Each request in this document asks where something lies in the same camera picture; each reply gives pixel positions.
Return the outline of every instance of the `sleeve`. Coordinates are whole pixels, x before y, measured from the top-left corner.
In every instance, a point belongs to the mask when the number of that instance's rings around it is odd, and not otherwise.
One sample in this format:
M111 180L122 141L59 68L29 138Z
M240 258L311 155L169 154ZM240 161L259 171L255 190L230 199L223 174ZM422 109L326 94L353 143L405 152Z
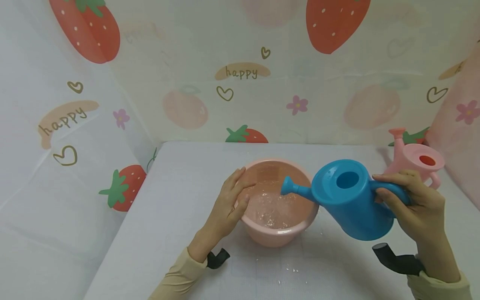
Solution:
M207 260L196 262L185 248L148 300L184 300L188 291L202 276Z
M421 271L418 276L408 275L408 286L417 300L472 300L470 283L460 272L460 281L445 283Z

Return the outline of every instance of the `left hand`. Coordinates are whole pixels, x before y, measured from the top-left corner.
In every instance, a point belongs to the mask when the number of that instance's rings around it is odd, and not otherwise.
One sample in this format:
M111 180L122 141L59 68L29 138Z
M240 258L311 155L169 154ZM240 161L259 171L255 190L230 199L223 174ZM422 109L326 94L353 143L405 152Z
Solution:
M256 182L239 181L243 173L245 167L237 169L223 183L210 216L188 246L190 257L194 260L204 262L208 253L232 232L245 213L250 197L247 195L239 199L237 207L235 202L244 189L254 186Z

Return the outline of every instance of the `pink flower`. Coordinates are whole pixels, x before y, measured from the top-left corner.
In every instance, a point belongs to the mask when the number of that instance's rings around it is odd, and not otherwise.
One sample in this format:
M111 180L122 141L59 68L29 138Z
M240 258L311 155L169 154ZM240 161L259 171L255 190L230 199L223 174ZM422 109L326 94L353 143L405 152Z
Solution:
M127 112L122 108L118 112L114 111L113 116L115 119L117 119L117 126L118 128L122 128L125 130L125 122L128 122L130 120L130 116L127 115Z
M308 100L307 99L302 99L300 100L300 97L297 95L293 96L293 102L287 104L288 109L292 109L292 115L295 116L298 111L307 111L307 104Z
M480 108L477 107L477 101L472 100L470 103L467 105L465 104L458 104L456 106L456 109L460 112L458 117L455 119L455 121L459 122L461 120L465 120L466 125L470 125L473 123L473 120L480 116Z

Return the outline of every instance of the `watering can handle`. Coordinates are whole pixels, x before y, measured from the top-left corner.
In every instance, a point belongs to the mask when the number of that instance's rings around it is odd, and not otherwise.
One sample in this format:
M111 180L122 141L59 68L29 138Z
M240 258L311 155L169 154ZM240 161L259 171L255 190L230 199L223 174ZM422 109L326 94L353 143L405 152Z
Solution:
M438 189L441 181L440 181L440 178L438 178L437 173L435 172L430 173L430 178L432 179L432 184L430 185L430 187L435 190Z
M408 195L407 191L405 191L401 186L394 184L394 183L388 183L388 182L382 182L382 181L376 181L376 180L371 180L370 181L370 189L372 191L376 191L378 188L384 188L392 193L394 193L400 201L403 202L405 205L410 205L411 204L411 199L410 196ZM389 214L391 217L395 218L395 214L386 206L385 203L380 204L384 209L387 214Z

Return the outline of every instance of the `white backdrop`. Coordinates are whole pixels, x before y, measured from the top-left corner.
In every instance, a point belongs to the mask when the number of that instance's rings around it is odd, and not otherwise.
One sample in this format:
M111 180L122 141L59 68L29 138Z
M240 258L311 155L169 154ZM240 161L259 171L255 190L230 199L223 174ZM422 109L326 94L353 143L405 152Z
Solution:
M106 4L2 3L5 299L82 299L161 141L385 145L480 36L469 0Z

